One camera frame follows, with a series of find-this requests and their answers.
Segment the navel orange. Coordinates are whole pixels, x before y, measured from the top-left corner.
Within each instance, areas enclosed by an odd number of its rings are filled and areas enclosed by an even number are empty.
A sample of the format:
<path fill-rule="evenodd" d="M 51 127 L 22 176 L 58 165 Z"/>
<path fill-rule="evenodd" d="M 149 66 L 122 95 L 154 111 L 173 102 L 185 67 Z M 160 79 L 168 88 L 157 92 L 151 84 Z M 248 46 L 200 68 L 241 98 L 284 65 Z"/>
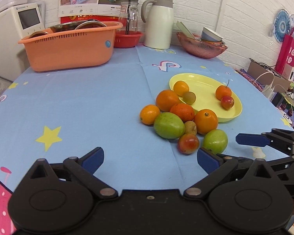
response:
<path fill-rule="evenodd" d="M 198 111 L 194 117 L 198 134 L 205 135 L 218 127 L 217 115 L 210 109 Z"/>

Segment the orange with stem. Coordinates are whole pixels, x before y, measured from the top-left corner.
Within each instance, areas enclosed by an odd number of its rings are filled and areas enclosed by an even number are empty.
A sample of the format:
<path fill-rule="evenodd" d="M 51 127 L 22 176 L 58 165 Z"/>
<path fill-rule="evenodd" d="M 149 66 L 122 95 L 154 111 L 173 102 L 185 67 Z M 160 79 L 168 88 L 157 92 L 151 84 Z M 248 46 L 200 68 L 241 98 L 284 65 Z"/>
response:
<path fill-rule="evenodd" d="M 221 100 L 225 96 L 230 97 L 232 95 L 232 91 L 228 85 L 229 81 L 226 84 L 217 87 L 215 91 L 215 96 L 218 100 Z"/>

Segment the brown kiwi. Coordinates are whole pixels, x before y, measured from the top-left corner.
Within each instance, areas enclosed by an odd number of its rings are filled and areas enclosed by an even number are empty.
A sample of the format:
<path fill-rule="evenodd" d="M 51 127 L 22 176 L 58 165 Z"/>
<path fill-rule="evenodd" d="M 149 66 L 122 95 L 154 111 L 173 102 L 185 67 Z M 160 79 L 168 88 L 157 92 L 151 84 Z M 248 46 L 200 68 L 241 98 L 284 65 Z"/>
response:
<path fill-rule="evenodd" d="M 196 95 L 193 92 L 185 92 L 182 96 L 183 101 L 188 104 L 192 105 L 196 101 Z"/>
<path fill-rule="evenodd" d="M 185 125 L 185 134 L 196 135 L 198 133 L 197 125 L 196 123 L 194 123 L 194 121 L 187 121 L 184 123 L 184 125 Z"/>

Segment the dark orange tangerine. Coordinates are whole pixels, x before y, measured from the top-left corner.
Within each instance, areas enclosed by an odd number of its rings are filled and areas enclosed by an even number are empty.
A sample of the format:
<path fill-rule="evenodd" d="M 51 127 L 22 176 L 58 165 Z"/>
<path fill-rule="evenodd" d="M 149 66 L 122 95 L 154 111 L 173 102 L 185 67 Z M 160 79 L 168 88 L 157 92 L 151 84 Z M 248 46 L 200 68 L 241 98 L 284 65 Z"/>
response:
<path fill-rule="evenodd" d="M 194 109 L 186 103 L 177 103 L 173 105 L 170 112 L 177 115 L 184 123 L 192 121 L 195 117 Z"/>

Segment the large green mango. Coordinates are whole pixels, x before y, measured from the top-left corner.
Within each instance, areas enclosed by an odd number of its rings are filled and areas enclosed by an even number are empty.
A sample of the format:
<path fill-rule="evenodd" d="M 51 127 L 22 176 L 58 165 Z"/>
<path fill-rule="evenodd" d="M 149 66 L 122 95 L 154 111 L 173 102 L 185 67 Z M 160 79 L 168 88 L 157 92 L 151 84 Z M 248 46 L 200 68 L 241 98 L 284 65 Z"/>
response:
<path fill-rule="evenodd" d="M 185 133 L 183 121 L 171 112 L 159 114 L 153 124 L 155 132 L 165 139 L 176 139 Z"/>

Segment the white power charger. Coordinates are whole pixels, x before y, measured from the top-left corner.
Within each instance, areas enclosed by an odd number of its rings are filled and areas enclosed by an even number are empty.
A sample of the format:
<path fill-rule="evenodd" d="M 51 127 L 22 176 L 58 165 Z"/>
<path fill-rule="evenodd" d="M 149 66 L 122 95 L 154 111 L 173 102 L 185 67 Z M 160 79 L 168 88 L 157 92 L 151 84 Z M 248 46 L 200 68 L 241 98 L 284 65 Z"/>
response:
<path fill-rule="evenodd" d="M 270 101 L 272 97 L 275 95 L 273 89 L 270 85 L 265 85 L 262 91 L 262 94 Z"/>

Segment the red green apple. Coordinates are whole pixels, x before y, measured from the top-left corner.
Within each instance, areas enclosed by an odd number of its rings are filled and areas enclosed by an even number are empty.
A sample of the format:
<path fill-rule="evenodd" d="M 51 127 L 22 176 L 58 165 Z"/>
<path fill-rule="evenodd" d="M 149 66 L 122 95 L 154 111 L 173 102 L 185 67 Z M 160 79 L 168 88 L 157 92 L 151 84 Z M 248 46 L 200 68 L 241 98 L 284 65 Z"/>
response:
<path fill-rule="evenodd" d="M 192 154 L 198 150 L 199 139 L 194 134 L 184 134 L 178 140 L 178 150 L 182 154 Z"/>

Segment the pink glass bowl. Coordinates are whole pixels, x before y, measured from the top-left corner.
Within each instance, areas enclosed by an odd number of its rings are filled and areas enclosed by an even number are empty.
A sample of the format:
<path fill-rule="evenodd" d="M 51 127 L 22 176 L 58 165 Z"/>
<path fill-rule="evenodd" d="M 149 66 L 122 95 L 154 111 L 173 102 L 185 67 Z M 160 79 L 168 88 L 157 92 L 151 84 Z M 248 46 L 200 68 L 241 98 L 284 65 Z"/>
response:
<path fill-rule="evenodd" d="M 185 51 L 199 58 L 212 59 L 221 55 L 228 49 L 226 45 L 214 45 L 205 41 L 189 38 L 182 32 L 178 32 L 176 35 Z"/>

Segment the white thermos jug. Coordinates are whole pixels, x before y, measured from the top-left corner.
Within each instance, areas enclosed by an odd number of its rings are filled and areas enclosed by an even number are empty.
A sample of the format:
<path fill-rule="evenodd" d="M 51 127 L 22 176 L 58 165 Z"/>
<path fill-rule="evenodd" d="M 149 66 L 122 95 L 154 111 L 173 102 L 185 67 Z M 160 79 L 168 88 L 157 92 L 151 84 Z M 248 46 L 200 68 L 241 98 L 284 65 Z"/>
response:
<path fill-rule="evenodd" d="M 144 46 L 168 49 L 174 25 L 173 0 L 146 0 L 141 7 L 141 19 L 145 23 Z"/>

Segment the small orange on plate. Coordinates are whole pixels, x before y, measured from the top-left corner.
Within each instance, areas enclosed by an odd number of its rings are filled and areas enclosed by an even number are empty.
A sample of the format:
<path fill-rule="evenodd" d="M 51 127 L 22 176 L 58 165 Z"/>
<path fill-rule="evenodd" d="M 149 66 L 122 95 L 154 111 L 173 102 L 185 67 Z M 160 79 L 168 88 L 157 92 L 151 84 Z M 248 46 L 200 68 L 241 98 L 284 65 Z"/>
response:
<path fill-rule="evenodd" d="M 186 92 L 189 92 L 189 86 L 184 81 L 177 81 L 173 86 L 173 91 L 180 97 Z"/>

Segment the small red apple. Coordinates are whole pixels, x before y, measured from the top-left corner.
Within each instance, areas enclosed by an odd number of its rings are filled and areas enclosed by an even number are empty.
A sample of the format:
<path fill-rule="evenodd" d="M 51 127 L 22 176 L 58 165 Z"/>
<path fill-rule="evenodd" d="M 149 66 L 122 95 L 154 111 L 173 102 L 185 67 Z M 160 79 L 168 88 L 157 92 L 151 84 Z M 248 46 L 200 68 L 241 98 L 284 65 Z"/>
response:
<path fill-rule="evenodd" d="M 233 106 L 234 106 L 234 99 L 231 96 L 224 96 L 221 99 L 221 106 L 225 109 L 225 110 L 230 110 Z"/>

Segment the green white plate in bowl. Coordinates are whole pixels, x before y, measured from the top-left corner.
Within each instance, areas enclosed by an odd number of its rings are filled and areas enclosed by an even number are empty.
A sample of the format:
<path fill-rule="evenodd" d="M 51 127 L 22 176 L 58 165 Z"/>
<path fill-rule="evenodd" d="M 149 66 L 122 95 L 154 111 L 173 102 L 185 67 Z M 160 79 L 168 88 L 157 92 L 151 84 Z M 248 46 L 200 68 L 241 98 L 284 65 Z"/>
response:
<path fill-rule="evenodd" d="M 196 39 L 196 37 L 192 34 L 192 32 L 182 23 L 181 21 L 176 22 L 177 27 L 187 36 L 188 38 L 191 39 Z"/>

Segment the small green mango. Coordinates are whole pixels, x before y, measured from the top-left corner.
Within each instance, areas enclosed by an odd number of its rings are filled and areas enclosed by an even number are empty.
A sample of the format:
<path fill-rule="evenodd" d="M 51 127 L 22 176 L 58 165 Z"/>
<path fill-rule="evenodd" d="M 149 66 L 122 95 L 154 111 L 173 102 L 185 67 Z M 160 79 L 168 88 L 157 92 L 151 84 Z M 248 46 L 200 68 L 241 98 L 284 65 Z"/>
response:
<path fill-rule="evenodd" d="M 227 134 L 221 129 L 214 129 L 208 132 L 204 138 L 202 147 L 213 154 L 221 154 L 228 145 Z"/>

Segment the blue white ceramic bowl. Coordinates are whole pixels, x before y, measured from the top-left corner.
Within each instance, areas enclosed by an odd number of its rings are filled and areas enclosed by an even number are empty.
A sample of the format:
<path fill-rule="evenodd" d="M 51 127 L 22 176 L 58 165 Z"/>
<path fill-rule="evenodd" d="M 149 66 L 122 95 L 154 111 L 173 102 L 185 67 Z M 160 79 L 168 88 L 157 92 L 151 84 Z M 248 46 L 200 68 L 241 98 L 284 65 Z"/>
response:
<path fill-rule="evenodd" d="M 207 27 L 203 27 L 203 30 L 201 33 L 201 39 L 206 40 L 206 41 L 210 41 L 210 42 L 222 42 L 223 41 L 222 36 L 220 36 L 218 33 L 216 33 L 215 31 L 213 31 Z"/>

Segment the small orange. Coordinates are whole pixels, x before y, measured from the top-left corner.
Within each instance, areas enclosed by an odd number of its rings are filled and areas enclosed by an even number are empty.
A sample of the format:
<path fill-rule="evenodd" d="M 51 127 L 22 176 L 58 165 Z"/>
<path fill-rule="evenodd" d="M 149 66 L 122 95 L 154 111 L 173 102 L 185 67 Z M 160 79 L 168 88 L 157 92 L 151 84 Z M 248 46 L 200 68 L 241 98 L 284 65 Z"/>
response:
<path fill-rule="evenodd" d="M 173 91 L 180 97 L 186 92 L 189 92 L 189 86 L 184 81 L 177 81 L 173 86 Z"/>
<path fill-rule="evenodd" d="M 156 105 L 147 105 L 140 112 L 140 121 L 145 125 L 153 125 L 160 109 Z"/>

